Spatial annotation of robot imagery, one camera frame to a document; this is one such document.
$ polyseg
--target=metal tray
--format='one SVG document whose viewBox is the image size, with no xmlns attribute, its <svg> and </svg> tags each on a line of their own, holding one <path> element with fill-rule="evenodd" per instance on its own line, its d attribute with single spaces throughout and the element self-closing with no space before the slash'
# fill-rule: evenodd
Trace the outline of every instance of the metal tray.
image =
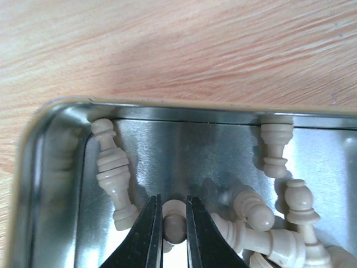
<svg viewBox="0 0 357 268">
<path fill-rule="evenodd" d="M 288 176 L 280 180 L 262 171 L 259 126 L 269 114 L 295 124 L 284 151 Z M 115 230 L 113 205 L 95 178 L 99 145 L 90 123 L 103 117 L 115 121 L 139 208 L 149 195 L 160 193 L 165 202 L 192 194 L 209 212 L 234 220 L 232 199 L 249 186 L 282 228 L 285 181 L 304 179 L 321 216 L 319 239 L 357 256 L 356 111 L 72 98 L 43 107 L 22 136 L 5 267 L 98 267 L 128 233 Z M 175 246 L 164 265 L 185 267 L 185 255 L 185 243 Z"/>
</svg>

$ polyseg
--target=chess piece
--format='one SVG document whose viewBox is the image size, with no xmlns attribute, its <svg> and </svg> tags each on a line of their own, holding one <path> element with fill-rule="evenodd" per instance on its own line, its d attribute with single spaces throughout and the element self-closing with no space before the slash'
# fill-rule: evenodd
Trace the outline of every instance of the chess piece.
<svg viewBox="0 0 357 268">
<path fill-rule="evenodd" d="M 256 192 L 247 190 L 234 199 L 234 210 L 238 217 L 248 222 L 257 231 L 270 230 L 275 221 L 274 213 L 264 199 Z"/>
<path fill-rule="evenodd" d="M 110 195 L 115 207 L 113 219 L 118 231 L 132 227 L 138 217 L 138 209 L 129 199 L 129 160 L 126 153 L 113 140 L 116 135 L 109 119 L 99 119 L 92 123 L 91 131 L 100 143 L 97 160 L 99 186 Z"/>
<path fill-rule="evenodd" d="M 289 206 L 286 219 L 297 225 L 306 245 L 306 261 L 304 267 L 332 268 L 331 257 L 323 244 L 317 239 L 313 224 L 320 216 L 312 207 L 313 195 L 303 180 L 286 182 L 285 200 Z"/>
<path fill-rule="evenodd" d="M 268 120 L 261 125 L 260 136 L 267 145 L 267 156 L 264 157 L 264 173 L 270 178 L 280 179 L 286 175 L 287 159 L 283 158 L 284 147 L 292 139 L 293 124 L 292 121 Z"/>
<path fill-rule="evenodd" d="M 186 204 L 172 199 L 162 206 L 163 249 L 169 252 L 174 245 L 186 240 Z"/>
<path fill-rule="evenodd" d="M 269 262 L 262 254 L 255 252 L 249 259 L 249 268 L 276 268 L 276 264 Z"/>
<path fill-rule="evenodd" d="M 331 256 L 332 266 L 334 268 L 356 268 L 357 259 L 348 251 L 341 247 L 331 246 L 327 248 Z"/>
<path fill-rule="evenodd" d="M 245 226 L 242 220 L 225 221 L 211 214 L 223 238 L 240 253 L 243 249 L 267 256 L 280 267 L 302 268 L 305 261 L 305 244 L 300 234 L 285 229 L 258 232 Z"/>
</svg>

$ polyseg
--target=chess pawn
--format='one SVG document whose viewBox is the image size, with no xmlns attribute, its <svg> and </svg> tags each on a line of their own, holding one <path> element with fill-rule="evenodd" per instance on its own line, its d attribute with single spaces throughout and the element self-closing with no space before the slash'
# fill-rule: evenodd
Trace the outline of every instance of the chess pawn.
<svg viewBox="0 0 357 268">
<path fill-rule="evenodd" d="M 252 190 L 237 195 L 234 199 L 234 210 L 238 217 L 248 222 L 254 230 L 264 232 L 274 225 L 273 211 L 266 205 L 264 199 Z"/>
<path fill-rule="evenodd" d="M 172 199 L 162 205 L 163 251 L 169 252 L 174 245 L 186 240 L 186 204 Z"/>
<path fill-rule="evenodd" d="M 334 268 L 356 268 L 357 259 L 341 247 L 331 246 L 327 248 L 331 256 L 332 266 Z"/>
<path fill-rule="evenodd" d="M 97 160 L 99 186 L 110 195 L 115 207 L 113 219 L 118 231 L 132 227 L 138 217 L 138 209 L 129 199 L 129 160 L 126 153 L 113 140 L 116 135 L 109 119 L 99 119 L 92 123 L 91 131 L 100 143 Z"/>
<path fill-rule="evenodd" d="M 249 268 L 276 268 L 279 267 L 262 256 L 262 254 L 255 252 L 249 259 Z"/>
<path fill-rule="evenodd" d="M 249 229 L 241 220 L 225 221 L 217 214 L 211 214 L 223 238 L 240 253 L 243 249 L 267 256 L 280 267 L 302 268 L 305 261 L 305 244 L 300 234 L 285 229 L 259 232 Z"/>
<path fill-rule="evenodd" d="M 317 239 L 313 224 L 320 216 L 312 207 L 313 196 L 303 180 L 289 180 L 285 200 L 289 206 L 286 219 L 297 225 L 306 245 L 306 268 L 332 268 L 331 257 L 323 244 Z"/>
<path fill-rule="evenodd" d="M 292 139 L 293 125 L 265 123 L 260 127 L 264 143 L 267 145 L 267 156 L 264 157 L 264 173 L 270 178 L 280 179 L 286 175 L 287 159 L 283 158 L 284 147 Z"/>
</svg>

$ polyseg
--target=wooden table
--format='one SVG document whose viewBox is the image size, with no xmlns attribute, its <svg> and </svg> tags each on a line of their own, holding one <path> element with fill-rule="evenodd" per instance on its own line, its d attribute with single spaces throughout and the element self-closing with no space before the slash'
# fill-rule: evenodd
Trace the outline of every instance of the wooden table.
<svg viewBox="0 0 357 268">
<path fill-rule="evenodd" d="M 357 107 L 356 1 L 3 0 L 0 25 L 1 259 L 18 137 L 51 99 Z"/>
</svg>

